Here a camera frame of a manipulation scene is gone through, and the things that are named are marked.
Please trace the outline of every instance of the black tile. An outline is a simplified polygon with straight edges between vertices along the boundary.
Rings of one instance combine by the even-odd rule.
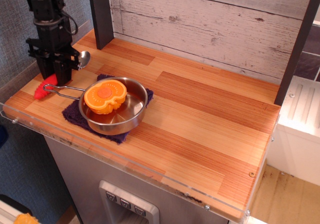
[[[314,80],[320,68],[320,56],[302,53],[294,75]]]
[[[312,25],[303,51],[320,55],[320,27]]]

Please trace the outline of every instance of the frying pan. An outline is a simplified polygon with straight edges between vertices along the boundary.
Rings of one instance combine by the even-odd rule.
[[[117,110],[113,110],[110,114],[99,115],[95,114],[85,103],[85,92],[92,86],[106,79],[118,80],[126,86],[127,95],[125,102]],[[51,84],[44,85],[45,91],[54,92],[60,96],[74,100],[79,100],[79,111],[82,117],[88,122],[89,127],[104,135],[118,135],[126,133],[137,127],[145,116],[145,107],[148,102],[148,94],[146,89],[138,81],[127,77],[109,77],[95,82],[86,89],[75,88],[71,86],[55,86]],[[83,91],[80,98],[69,95],[64,95],[55,90],[47,89],[46,87],[54,87],[58,89],[69,88]]]

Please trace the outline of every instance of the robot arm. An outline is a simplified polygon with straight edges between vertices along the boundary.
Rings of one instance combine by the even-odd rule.
[[[56,74],[58,85],[71,80],[72,69],[81,69],[79,52],[72,48],[69,20],[64,0],[27,0],[34,15],[38,39],[27,39],[29,55],[36,58],[42,77]]]

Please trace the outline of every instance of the cable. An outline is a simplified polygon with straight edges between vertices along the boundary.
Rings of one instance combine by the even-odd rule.
[[[70,34],[70,35],[76,35],[77,33],[78,33],[78,25],[77,25],[77,23],[75,22],[75,20],[70,16],[70,15],[68,15],[65,11],[61,11],[61,13],[64,15],[64,16],[66,16],[66,17],[68,17],[69,19],[71,19],[73,22],[74,22],[74,25],[75,25],[75,31],[74,31],[74,33],[71,33],[67,28],[65,28],[65,31],[68,33],[68,34]]]

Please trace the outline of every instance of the pan handle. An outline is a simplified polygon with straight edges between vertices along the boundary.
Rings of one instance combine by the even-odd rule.
[[[70,96],[70,95],[60,94],[58,91],[53,90],[53,88],[57,88],[57,89],[67,88],[67,89],[85,91],[84,89],[80,89],[80,88],[76,88],[76,87],[71,87],[71,86],[56,86],[56,85],[51,85],[51,84],[46,84],[46,85],[43,86],[43,90],[45,90],[45,91],[54,92],[54,93],[56,93],[57,95],[60,95],[60,96],[62,96],[62,97],[67,97],[67,98],[70,98],[70,99],[73,99],[73,100],[80,100],[80,98],[76,98],[76,97],[73,97],[73,96]]]

